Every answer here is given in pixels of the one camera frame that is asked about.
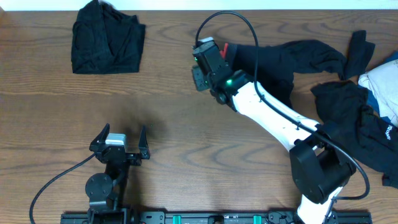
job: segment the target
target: black cloth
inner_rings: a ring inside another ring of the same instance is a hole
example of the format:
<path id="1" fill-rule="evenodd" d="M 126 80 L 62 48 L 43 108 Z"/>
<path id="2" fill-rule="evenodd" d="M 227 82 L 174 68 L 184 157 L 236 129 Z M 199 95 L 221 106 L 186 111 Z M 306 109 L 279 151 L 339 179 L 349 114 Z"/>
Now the black cloth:
<path id="1" fill-rule="evenodd" d="M 138 72 L 145 25 L 98 0 L 79 10 L 73 25 L 72 70 L 79 74 Z"/>
<path id="2" fill-rule="evenodd" d="M 366 31 L 354 32 L 349 59 L 318 40 L 288 42 L 260 47 L 258 80 L 272 96 L 292 107 L 293 73 L 336 72 L 341 80 L 362 75 L 373 55 L 374 44 L 366 42 Z M 255 46 L 228 44 L 226 59 L 233 70 L 254 73 Z"/>
<path id="3" fill-rule="evenodd" d="M 383 185 L 398 188 L 398 130 L 374 115 L 366 104 L 368 91 L 351 81 L 324 83 L 311 91 L 320 119 L 338 125 L 334 140 L 363 164 L 383 172 Z"/>

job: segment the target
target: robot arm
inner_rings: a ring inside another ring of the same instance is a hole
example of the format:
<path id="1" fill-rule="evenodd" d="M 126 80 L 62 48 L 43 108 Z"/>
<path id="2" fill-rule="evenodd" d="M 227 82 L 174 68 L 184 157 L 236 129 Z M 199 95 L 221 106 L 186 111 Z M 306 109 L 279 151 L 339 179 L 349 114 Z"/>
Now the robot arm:
<path id="1" fill-rule="evenodd" d="M 210 93 L 222 105 L 253 119 L 270 132 L 289 151 L 292 177 L 302 196 L 297 210 L 305 223 L 323 223 L 330 212 L 332 198 L 342 189 L 356 171 L 355 166 L 333 150 L 325 142 L 297 127 L 260 100 L 252 76 L 244 71 L 233 72 L 229 68 L 212 38 L 206 38 L 194 48 L 193 56 L 198 66 L 192 68 L 198 91 L 210 89 Z M 274 108 L 299 121 L 301 124 L 330 139 L 336 134 L 333 124 L 320 125 L 308 119 L 270 95 L 257 83 L 259 92 Z M 325 148 L 316 155 L 313 150 Z"/>

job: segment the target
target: cable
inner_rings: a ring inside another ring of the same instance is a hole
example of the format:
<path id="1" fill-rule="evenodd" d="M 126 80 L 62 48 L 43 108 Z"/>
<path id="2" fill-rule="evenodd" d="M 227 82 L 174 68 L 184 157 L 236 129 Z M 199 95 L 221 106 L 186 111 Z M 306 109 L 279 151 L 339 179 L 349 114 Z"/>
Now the cable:
<path id="1" fill-rule="evenodd" d="M 258 89 L 257 86 L 257 69 L 258 69 L 258 63 L 259 63 L 259 42 L 257 39 L 257 35 L 256 32 L 254 31 L 253 26 L 251 25 L 251 23 L 242 15 L 240 15 L 237 12 L 234 11 L 220 11 L 220 12 L 216 12 L 213 15 L 209 16 L 209 18 L 207 18 L 205 21 L 203 21 L 203 23 L 200 25 L 198 32 L 195 36 L 195 45 L 198 45 L 198 38 L 199 38 L 199 33 L 201 31 L 201 29 L 203 28 L 203 26 L 213 17 L 218 16 L 218 15 L 222 15 L 222 14 L 231 14 L 231 15 L 235 15 L 238 16 L 239 18 L 241 18 L 250 28 L 250 31 L 253 35 L 254 38 L 254 43 L 256 45 L 256 59 L 254 61 L 254 88 L 256 89 L 256 93 L 257 95 L 259 95 L 260 100 L 263 101 L 267 106 L 269 106 L 271 109 L 273 109 L 276 113 L 278 113 L 279 115 L 281 115 L 283 118 L 287 119 L 288 121 L 290 121 L 291 123 L 293 123 L 294 125 L 297 126 L 297 128 L 302 128 L 304 131 L 313 134 L 315 137 L 317 137 L 318 139 L 320 139 L 321 141 L 327 143 L 329 146 L 335 148 L 337 151 L 340 151 L 345 157 L 347 157 L 353 164 L 354 166 L 357 168 L 357 170 L 359 170 L 359 172 L 361 173 L 361 175 L 363 176 L 363 179 L 365 181 L 365 192 L 360 195 L 360 196 L 354 196 L 354 197 L 333 197 L 332 201 L 334 200 L 360 200 L 362 198 L 365 198 L 366 196 L 368 196 L 369 191 L 370 191 L 370 184 L 369 184 L 369 179 L 368 176 L 366 175 L 365 171 L 362 169 L 362 167 L 349 155 L 347 154 L 344 150 L 342 150 L 341 147 L 339 147 L 338 143 L 333 142 L 325 137 L 323 137 L 321 134 L 318 134 L 315 131 L 312 131 L 310 128 L 304 126 L 300 121 L 296 121 L 293 118 L 291 118 L 290 116 L 284 114 L 283 112 L 281 112 L 280 110 L 278 110 L 274 105 L 272 105 L 270 102 L 268 102 L 265 98 L 264 95 L 262 95 Z"/>
<path id="2" fill-rule="evenodd" d="M 31 224 L 36 224 L 35 220 L 33 219 L 33 208 L 35 206 L 35 203 L 37 201 L 37 199 L 39 198 L 40 194 L 43 193 L 43 191 L 50 185 L 52 184 L 54 181 L 56 181 L 58 178 L 62 177 L 63 175 L 69 173 L 70 171 L 76 169 L 77 167 L 80 167 L 81 165 L 85 164 L 87 161 L 89 161 L 90 159 L 92 159 L 95 156 L 95 153 L 92 154 L 91 156 L 89 156 L 87 159 L 81 161 L 80 163 L 74 165 L 73 167 L 63 171 L 61 174 L 56 175 L 53 179 L 51 179 L 48 183 L 46 183 L 40 190 L 39 192 L 37 192 L 35 198 L 33 199 L 31 205 L 30 205 L 30 209 L 29 209 L 29 218 L 30 218 L 30 223 Z"/>

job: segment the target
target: white wall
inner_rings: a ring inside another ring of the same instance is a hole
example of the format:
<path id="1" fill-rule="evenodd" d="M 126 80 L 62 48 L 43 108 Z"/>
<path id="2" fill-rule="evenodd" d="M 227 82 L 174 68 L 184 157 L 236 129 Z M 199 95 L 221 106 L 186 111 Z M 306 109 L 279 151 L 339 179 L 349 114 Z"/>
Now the white wall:
<path id="1" fill-rule="evenodd" d="M 0 0 L 5 11 L 79 10 L 90 0 Z M 108 0 L 119 10 L 398 9 L 398 0 Z"/>

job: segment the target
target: table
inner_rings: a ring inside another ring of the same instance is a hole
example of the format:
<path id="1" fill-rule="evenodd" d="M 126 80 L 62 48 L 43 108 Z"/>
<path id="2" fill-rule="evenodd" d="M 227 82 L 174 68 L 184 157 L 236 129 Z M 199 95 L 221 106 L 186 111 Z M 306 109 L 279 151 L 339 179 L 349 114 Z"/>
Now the table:
<path id="1" fill-rule="evenodd" d="M 27 223 L 29 205 L 52 177 L 91 152 L 110 123 L 137 150 L 147 126 L 149 161 L 133 167 L 125 202 L 168 211 L 295 208 L 288 152 L 249 118 L 198 93 L 191 46 L 210 11 L 128 11 L 147 25 L 139 73 L 74 75 L 70 62 L 77 12 L 7 12 L 0 23 L 0 223 Z M 242 11 L 261 45 L 318 39 L 347 52 L 355 30 L 376 44 L 368 69 L 398 48 L 397 11 Z M 238 18 L 214 18 L 201 36 L 253 44 Z M 318 119 L 309 89 L 337 74 L 295 74 L 294 108 Z M 340 210 L 369 210 L 375 223 L 398 222 L 398 190 L 381 185 L 367 167 L 371 193 L 341 201 Z M 38 199 L 37 223 L 59 223 L 64 211 L 85 211 L 85 182 L 103 172 L 92 159 L 52 184 Z M 355 174 L 341 195 L 364 190 Z"/>

